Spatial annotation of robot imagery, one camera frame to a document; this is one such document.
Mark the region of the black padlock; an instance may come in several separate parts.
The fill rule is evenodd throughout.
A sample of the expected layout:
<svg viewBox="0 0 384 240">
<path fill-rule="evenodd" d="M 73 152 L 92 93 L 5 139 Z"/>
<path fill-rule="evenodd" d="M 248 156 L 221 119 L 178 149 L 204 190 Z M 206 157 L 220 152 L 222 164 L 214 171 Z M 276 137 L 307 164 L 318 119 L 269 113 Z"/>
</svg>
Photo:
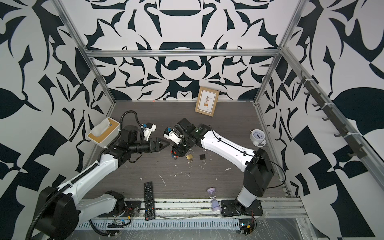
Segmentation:
<svg viewBox="0 0 384 240">
<path fill-rule="evenodd" d="M 200 160 L 202 161 L 203 165 L 205 165 L 206 164 L 206 155 L 205 154 L 200 155 Z"/>
</svg>

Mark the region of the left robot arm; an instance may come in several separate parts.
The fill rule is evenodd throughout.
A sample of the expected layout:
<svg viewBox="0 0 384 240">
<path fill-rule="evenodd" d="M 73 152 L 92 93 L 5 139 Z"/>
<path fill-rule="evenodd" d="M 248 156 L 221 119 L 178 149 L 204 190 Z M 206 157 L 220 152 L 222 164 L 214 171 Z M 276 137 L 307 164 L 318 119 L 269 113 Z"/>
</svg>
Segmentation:
<svg viewBox="0 0 384 240">
<path fill-rule="evenodd" d="M 38 197 L 34 218 L 28 228 L 26 239 L 38 230 L 54 240 L 69 237 L 79 224 L 107 213 L 120 215 L 125 210 L 125 197 L 109 191 L 98 198 L 84 201 L 84 196 L 107 175 L 131 160 L 133 154 L 160 152 L 170 142 L 150 137 L 148 125 L 137 128 L 126 126 L 108 134 L 104 150 L 98 159 L 77 176 L 53 188 L 45 188 Z"/>
</svg>

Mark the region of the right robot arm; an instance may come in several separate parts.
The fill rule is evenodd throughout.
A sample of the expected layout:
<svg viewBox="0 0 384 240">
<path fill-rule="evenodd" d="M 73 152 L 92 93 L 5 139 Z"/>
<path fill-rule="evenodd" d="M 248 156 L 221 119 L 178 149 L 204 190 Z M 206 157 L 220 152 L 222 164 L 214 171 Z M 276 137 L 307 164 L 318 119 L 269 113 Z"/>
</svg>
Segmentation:
<svg viewBox="0 0 384 240">
<path fill-rule="evenodd" d="M 259 198 L 264 196 L 275 174 L 273 161 L 265 150 L 247 149 L 224 138 L 211 126 L 195 126 L 185 118 L 174 128 L 167 127 L 164 136 L 174 143 L 172 152 L 175 156 L 184 157 L 193 146 L 198 146 L 223 157 L 243 172 L 243 187 L 238 196 L 234 200 L 221 201 L 223 217 L 263 214 Z"/>
</svg>

